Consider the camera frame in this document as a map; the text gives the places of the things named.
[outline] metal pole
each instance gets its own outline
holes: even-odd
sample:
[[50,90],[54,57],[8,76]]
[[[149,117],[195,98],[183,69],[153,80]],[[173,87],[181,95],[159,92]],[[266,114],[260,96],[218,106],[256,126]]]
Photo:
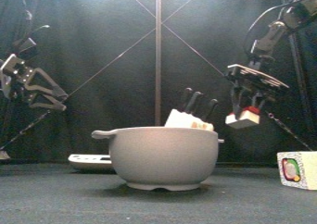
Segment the metal pole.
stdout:
[[161,48],[162,48],[162,1],[157,0],[157,77],[155,77],[155,125],[161,125]]
[[312,108],[309,104],[309,93],[308,93],[308,84],[305,82],[305,72],[302,70],[302,60],[300,56],[300,46],[298,46],[298,36],[296,34],[292,34],[289,36],[290,40],[290,46],[292,46],[292,58],[293,58],[293,65],[294,65],[294,71],[297,76],[297,83],[298,83],[298,89],[301,94],[301,103],[304,108],[304,119],[306,122],[306,126],[309,129],[309,132],[315,133],[316,128],[313,125],[312,120]]

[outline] knife handle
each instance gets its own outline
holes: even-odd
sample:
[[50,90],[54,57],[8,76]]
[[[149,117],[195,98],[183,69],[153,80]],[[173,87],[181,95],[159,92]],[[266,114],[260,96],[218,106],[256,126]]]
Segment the knife handle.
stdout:
[[205,122],[209,121],[210,116],[212,116],[212,114],[213,114],[213,111],[214,111],[214,108],[216,108],[217,105],[218,105],[218,100],[217,100],[217,99],[212,99],[212,100],[209,101],[209,104],[207,104],[206,112],[205,112],[203,116],[201,117],[201,119],[202,119]]
[[185,113],[191,114],[199,104],[199,101],[202,99],[203,94],[201,92],[194,92],[191,96],[191,100],[187,103],[187,106],[185,108]]
[[189,88],[185,89],[182,97],[181,97],[181,104],[179,104],[179,107],[177,109],[179,112],[185,111],[187,103],[190,102],[190,99],[191,99],[191,95],[193,95],[193,89],[189,87]]

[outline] black knife handle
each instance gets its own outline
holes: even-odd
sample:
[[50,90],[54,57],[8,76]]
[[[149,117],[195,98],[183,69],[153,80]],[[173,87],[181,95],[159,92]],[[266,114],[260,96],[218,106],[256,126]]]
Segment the black knife handle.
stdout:
[[203,94],[201,92],[194,92],[193,96],[191,96],[191,100],[187,103],[187,106],[185,108],[185,113],[190,114],[194,109],[197,108],[197,105],[199,104],[199,100],[202,98]]
[[181,104],[179,104],[179,107],[177,109],[179,112],[185,111],[187,103],[190,102],[190,99],[191,99],[191,95],[193,95],[193,89],[189,87],[189,88],[185,89],[182,97],[181,97]]

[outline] white tray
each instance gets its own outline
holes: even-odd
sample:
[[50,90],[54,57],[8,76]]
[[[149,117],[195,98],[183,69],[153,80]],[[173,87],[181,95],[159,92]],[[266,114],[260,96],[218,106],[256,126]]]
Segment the white tray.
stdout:
[[113,169],[110,155],[71,154],[68,161],[74,169],[103,171]]

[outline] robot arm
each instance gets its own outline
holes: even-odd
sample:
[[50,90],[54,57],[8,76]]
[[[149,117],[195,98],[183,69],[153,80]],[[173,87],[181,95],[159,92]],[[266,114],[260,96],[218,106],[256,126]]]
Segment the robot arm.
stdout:
[[260,110],[266,102],[274,102],[289,86],[266,74],[274,47],[280,39],[306,27],[317,19],[317,0],[296,1],[284,11],[280,20],[269,25],[266,35],[254,41],[249,67],[232,65],[226,78],[233,82],[233,113],[225,123],[240,129],[258,124]]
[[317,0],[300,0],[286,9],[281,19],[269,25],[266,35],[254,41],[249,67],[264,71],[273,62],[273,51],[280,39],[305,28],[317,19]]

